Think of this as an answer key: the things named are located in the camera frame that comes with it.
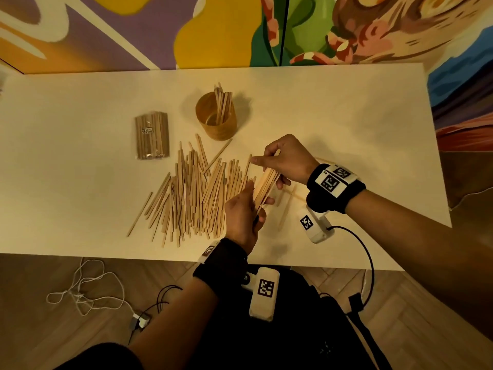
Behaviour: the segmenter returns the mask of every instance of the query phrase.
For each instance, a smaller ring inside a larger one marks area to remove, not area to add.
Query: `tabletop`
[[[0,99],[0,252],[196,261],[205,236],[161,247],[142,219],[126,234],[149,192],[174,174],[180,141],[195,145],[199,133],[209,159],[224,144],[195,115],[217,82],[233,92],[238,119],[224,161],[243,169],[249,154],[292,133],[373,192],[451,225],[421,64],[15,75]],[[170,157],[138,160],[134,117],[154,110],[168,114]],[[261,174],[250,165],[250,176]],[[306,193],[299,184],[297,194]],[[299,199],[279,228],[287,201],[267,209],[250,263],[369,268],[345,231],[311,243]],[[327,218],[361,237],[376,269],[401,269],[350,218]]]

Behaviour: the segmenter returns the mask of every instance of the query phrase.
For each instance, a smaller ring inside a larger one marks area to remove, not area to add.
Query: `painted wall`
[[[423,62],[439,149],[493,152],[493,0],[0,0],[0,58],[23,73]]]

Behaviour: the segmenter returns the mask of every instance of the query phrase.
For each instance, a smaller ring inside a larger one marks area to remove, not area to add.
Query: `qr code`
[[[270,280],[261,279],[260,284],[258,285],[257,294],[271,298],[273,293],[274,293],[274,282],[271,282]]]
[[[337,176],[340,176],[341,178],[346,178],[349,175],[351,175],[351,173],[349,171],[344,170],[342,167],[339,167],[338,169],[335,169],[334,170],[334,174],[336,174]]]
[[[322,182],[321,186],[324,187],[327,191],[332,192],[335,187],[339,185],[339,181],[334,178],[332,175],[327,175],[327,177]]]
[[[308,216],[304,216],[303,218],[301,218],[300,222],[305,230],[308,230],[313,226],[313,223],[311,222],[310,218],[308,218]]]
[[[204,256],[208,255],[210,252],[213,251],[214,248],[215,248],[214,245],[209,245],[209,247],[206,249],[206,251],[204,253],[202,253],[202,255],[204,255]]]

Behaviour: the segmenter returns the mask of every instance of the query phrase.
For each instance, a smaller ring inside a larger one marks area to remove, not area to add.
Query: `brown paper cup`
[[[226,116],[224,123],[216,124],[217,104],[214,92],[206,93],[199,99],[197,105],[195,105],[195,113],[206,134],[214,140],[228,140],[236,132],[235,105],[232,101],[229,114]]]

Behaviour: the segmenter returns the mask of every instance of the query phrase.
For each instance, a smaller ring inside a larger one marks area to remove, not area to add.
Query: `person's left hand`
[[[274,199],[268,197],[265,204],[274,204]],[[253,180],[246,182],[246,186],[237,196],[226,203],[226,236],[242,247],[249,255],[258,239],[258,231],[265,223],[267,215],[260,209],[258,221],[255,204],[253,203]]]

